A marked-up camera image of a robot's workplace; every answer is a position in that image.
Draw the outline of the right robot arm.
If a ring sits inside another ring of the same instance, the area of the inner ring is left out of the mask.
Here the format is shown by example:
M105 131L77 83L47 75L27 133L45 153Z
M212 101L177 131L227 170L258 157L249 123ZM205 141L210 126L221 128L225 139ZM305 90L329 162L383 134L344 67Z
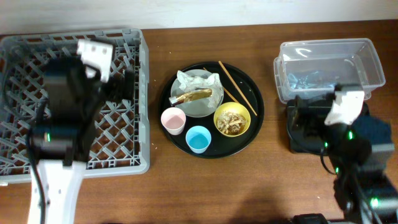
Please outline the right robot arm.
M397 188L388 179L387 161L395 151L391 126L371 116L366 103L353 124L327 126L332 99L296 98L286 105L287 134L293 153L329 159L334 196L352 223L397 223Z

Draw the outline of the white napkin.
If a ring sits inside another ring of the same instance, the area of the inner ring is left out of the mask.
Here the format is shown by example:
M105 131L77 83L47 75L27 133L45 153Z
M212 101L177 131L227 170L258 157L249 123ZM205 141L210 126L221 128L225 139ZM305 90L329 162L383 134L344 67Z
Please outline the white napkin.
M197 88L210 88L212 94L209 99L208 107L216 108L223 95L223 86L218 73L211 73L208 78L199 76L190 76L188 72L177 72L177 80L179 81L179 89L184 93L193 91Z

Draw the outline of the light blue cup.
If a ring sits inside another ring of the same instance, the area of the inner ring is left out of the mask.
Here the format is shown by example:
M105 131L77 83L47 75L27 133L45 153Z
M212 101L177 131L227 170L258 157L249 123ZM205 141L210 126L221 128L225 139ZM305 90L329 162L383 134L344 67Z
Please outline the light blue cup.
M202 154L208 149L212 138L204 126L193 126L187 131L185 140L192 152Z

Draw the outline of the yellow bowl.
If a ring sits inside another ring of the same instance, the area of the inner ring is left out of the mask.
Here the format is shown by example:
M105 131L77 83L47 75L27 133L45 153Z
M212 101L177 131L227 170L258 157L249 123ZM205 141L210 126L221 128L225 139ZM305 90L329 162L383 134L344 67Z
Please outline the yellow bowl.
M251 124L251 115L250 115L249 111L243 105L241 105L239 103L235 103L235 102L223 103L222 105L220 105L216 109L216 111L214 113L214 116L213 116L213 122L214 122L214 125L215 125L216 129L217 129L217 127L216 127L216 119L218 118L218 116L222 112L225 112L225 111L240 114L241 116L243 116L247 120L247 123L246 123L243 131L240 134L238 134L238 135L235 135L235 136L226 135L226 134L223 134L221 131L218 130L222 135L224 135L226 137L229 137L229 138L234 138L234 137L237 137L237 136L240 136L240 135L244 134L249 129L250 124Z

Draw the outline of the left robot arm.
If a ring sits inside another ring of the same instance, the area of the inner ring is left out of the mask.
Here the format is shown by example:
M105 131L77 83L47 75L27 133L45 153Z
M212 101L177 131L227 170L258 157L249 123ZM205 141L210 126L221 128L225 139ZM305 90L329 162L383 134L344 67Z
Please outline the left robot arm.
M78 58L45 66L48 98L26 135L32 191L28 223L73 223L95 119L107 101L134 98L134 70L102 82L101 71Z

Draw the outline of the pink cup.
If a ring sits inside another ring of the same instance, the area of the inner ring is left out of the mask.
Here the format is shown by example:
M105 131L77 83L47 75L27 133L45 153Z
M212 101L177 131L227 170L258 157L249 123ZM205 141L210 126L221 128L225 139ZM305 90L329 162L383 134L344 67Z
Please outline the pink cup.
M163 111L160 120L167 132L176 136L182 133L187 119L181 109L171 107Z

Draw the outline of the food scraps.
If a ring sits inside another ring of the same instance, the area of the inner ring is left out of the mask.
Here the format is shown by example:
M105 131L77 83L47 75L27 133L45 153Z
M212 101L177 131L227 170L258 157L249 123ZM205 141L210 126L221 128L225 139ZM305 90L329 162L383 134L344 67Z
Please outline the food scraps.
M222 112L216 119L216 127L223 134L235 136L240 134L247 120L238 113Z

